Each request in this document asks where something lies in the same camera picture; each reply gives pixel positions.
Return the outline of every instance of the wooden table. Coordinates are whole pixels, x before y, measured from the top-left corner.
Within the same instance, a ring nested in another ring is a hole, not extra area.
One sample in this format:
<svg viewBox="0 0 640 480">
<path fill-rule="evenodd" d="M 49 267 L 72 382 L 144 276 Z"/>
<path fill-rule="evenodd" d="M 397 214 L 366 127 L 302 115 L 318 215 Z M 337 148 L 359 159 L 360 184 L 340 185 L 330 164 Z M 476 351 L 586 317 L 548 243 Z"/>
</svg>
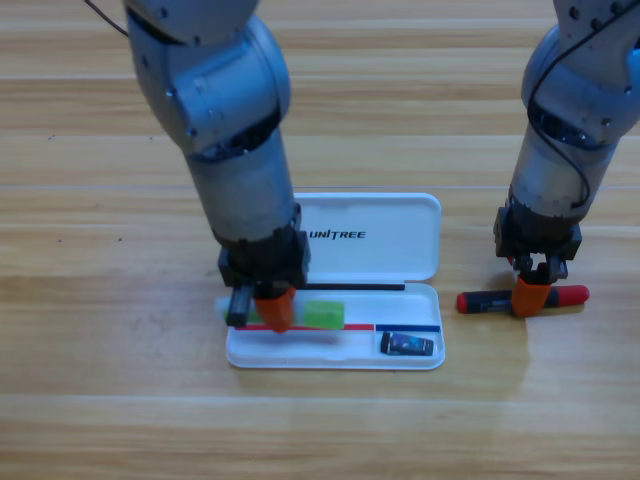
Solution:
<svg viewBox="0 0 640 480">
<path fill-rule="evenodd" d="M 295 184 L 442 202 L 445 365 L 230 368 L 218 247 L 125 39 L 80 0 L 3 0 L 0 478 L 640 478 L 640 137 L 584 222 L 583 311 L 454 311 L 509 278 L 491 230 L 552 2 L 263 3 L 293 79 Z"/>
</svg>

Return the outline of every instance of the red marker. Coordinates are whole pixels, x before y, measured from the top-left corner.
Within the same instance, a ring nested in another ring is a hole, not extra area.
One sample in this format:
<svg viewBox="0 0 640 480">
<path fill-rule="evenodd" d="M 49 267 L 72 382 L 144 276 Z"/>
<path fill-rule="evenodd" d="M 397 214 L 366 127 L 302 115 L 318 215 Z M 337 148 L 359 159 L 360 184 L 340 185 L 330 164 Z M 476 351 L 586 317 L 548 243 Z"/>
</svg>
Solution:
<svg viewBox="0 0 640 480">
<path fill-rule="evenodd" d="M 583 305 L 589 296 L 589 289 L 584 285 L 552 287 L 544 308 Z M 510 312 L 511 290 L 461 293 L 457 306 L 460 313 Z"/>
</svg>

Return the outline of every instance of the black cable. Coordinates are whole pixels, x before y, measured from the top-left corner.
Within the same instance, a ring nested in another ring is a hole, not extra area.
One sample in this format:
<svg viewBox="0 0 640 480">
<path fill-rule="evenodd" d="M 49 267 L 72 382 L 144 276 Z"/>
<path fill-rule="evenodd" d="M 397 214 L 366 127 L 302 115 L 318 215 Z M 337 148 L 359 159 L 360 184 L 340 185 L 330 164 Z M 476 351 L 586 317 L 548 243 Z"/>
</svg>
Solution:
<svg viewBox="0 0 640 480">
<path fill-rule="evenodd" d="M 109 17 L 107 17 L 104 12 L 102 10 L 100 10 L 98 8 L 97 5 L 95 5 L 91 0 L 84 0 L 84 3 L 86 3 L 87 5 L 89 5 L 94 12 L 96 12 L 98 15 L 100 15 L 100 18 L 102 18 L 105 22 L 107 22 L 109 25 L 111 25 L 113 28 L 115 28 L 116 30 L 118 30 L 121 34 L 123 34 L 125 37 L 129 36 L 129 33 L 123 29 L 122 27 L 120 27 L 120 25 L 118 25 L 116 22 L 114 22 L 113 20 L 111 20 Z"/>
<path fill-rule="evenodd" d="M 580 207 L 582 207 L 584 204 L 586 204 L 589 201 L 589 198 L 591 198 L 591 185 L 589 184 L 589 180 L 587 179 L 587 176 L 585 175 L 585 173 L 582 170 L 582 168 L 580 167 L 580 165 L 578 165 L 573 160 L 571 160 L 557 146 L 555 146 L 551 142 L 551 140 L 549 140 L 547 138 L 547 136 L 536 125 L 536 122 L 533 119 L 533 114 L 532 114 L 532 110 L 533 109 L 531 108 L 531 106 L 533 105 L 533 101 L 535 99 L 536 93 L 538 93 L 538 90 L 540 90 L 540 87 L 542 86 L 542 83 L 546 80 L 546 78 L 549 76 L 551 71 L 556 67 L 556 65 L 558 65 L 562 60 L 567 58 L 573 52 L 578 50 L 580 47 L 582 47 L 586 43 L 590 42 L 596 35 L 598 35 L 602 31 L 604 31 L 609 26 L 613 25 L 615 22 L 620 20 L 622 17 L 624 17 L 627 13 L 629 13 L 631 10 L 633 10 L 638 5 L 640 5 L 640 0 L 636 0 L 633 3 L 630 3 L 627 7 L 625 7 L 622 10 L 620 10 L 613 18 L 610 18 L 605 23 L 603 23 L 602 26 L 599 27 L 597 30 L 594 30 L 592 33 L 587 35 L 585 38 L 580 40 L 578 43 L 573 45 L 571 48 L 567 49 L 565 52 L 563 52 L 562 54 L 558 55 L 553 60 L 553 62 L 551 62 L 551 64 L 547 67 L 547 69 L 544 71 L 544 73 L 542 74 L 540 79 L 537 81 L 537 83 L 533 87 L 533 90 L 531 91 L 531 95 L 529 96 L 529 101 L 527 102 L 527 118 L 529 119 L 529 124 L 531 125 L 531 128 L 533 128 L 533 130 L 538 134 L 538 136 L 540 138 L 542 138 L 542 140 L 544 140 L 544 142 L 549 147 L 551 147 L 551 149 L 554 152 L 556 152 L 565 162 L 567 162 L 569 165 L 571 165 L 571 167 L 576 171 L 576 173 L 578 175 L 580 175 L 580 179 L 582 180 L 582 183 L 584 184 L 584 187 L 585 187 L 584 198 L 582 200 L 580 200 L 579 202 L 573 203 L 571 205 L 572 208 L 580 208 Z"/>
</svg>

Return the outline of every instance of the unitree logo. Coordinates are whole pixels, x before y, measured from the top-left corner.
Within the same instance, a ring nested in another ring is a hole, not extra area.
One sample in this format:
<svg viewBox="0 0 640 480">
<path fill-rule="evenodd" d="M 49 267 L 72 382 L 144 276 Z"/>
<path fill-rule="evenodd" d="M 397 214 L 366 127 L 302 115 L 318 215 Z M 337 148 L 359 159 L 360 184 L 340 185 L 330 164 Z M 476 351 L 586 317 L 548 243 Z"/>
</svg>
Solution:
<svg viewBox="0 0 640 480">
<path fill-rule="evenodd" d="M 367 232 L 333 232 L 327 230 L 326 232 L 309 232 L 309 238 L 330 238 L 336 240 L 338 238 L 365 238 Z"/>
</svg>

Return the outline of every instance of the blue stripe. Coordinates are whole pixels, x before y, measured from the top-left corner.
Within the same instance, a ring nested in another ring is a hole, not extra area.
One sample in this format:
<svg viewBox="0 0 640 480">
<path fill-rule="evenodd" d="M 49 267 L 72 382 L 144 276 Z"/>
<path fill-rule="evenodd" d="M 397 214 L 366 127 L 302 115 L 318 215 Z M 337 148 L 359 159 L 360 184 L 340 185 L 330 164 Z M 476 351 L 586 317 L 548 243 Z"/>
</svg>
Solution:
<svg viewBox="0 0 640 480">
<path fill-rule="evenodd" d="M 429 332 L 440 333 L 438 325 L 376 325 L 376 332 Z"/>
</svg>

